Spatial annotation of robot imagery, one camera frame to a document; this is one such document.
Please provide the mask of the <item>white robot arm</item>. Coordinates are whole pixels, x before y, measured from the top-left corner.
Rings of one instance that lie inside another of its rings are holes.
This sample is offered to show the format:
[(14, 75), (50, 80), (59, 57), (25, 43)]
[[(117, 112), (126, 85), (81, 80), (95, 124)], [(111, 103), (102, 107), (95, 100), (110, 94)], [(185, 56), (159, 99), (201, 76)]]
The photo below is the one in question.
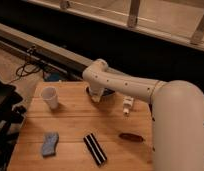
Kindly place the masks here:
[(183, 81), (118, 75), (102, 59), (82, 73), (97, 101), (105, 88), (152, 106), (154, 171), (204, 171), (204, 93)]

